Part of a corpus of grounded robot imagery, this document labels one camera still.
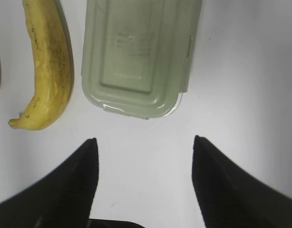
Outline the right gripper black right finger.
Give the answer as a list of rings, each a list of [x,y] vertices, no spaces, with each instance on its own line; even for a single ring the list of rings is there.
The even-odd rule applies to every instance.
[[[244,171],[205,137],[194,140],[192,183],[207,228],[292,228],[292,199]]]

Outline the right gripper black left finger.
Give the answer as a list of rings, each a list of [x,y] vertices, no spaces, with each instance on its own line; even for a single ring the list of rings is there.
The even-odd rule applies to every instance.
[[[86,228],[98,176],[93,138],[43,179],[0,203],[0,228]]]

